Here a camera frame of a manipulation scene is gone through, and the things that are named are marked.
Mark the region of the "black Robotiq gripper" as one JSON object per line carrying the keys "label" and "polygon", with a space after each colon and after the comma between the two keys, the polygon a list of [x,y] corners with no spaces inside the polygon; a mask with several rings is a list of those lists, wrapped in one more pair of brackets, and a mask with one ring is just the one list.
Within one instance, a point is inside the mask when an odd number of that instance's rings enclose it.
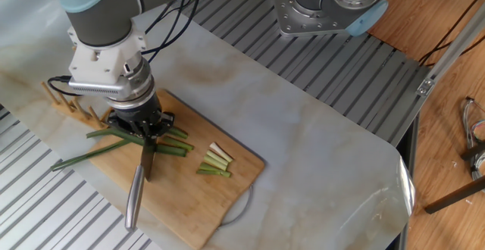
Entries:
{"label": "black Robotiq gripper", "polygon": [[175,114],[162,111],[159,102],[112,102],[107,123],[123,133],[147,138],[162,136],[174,125]]}

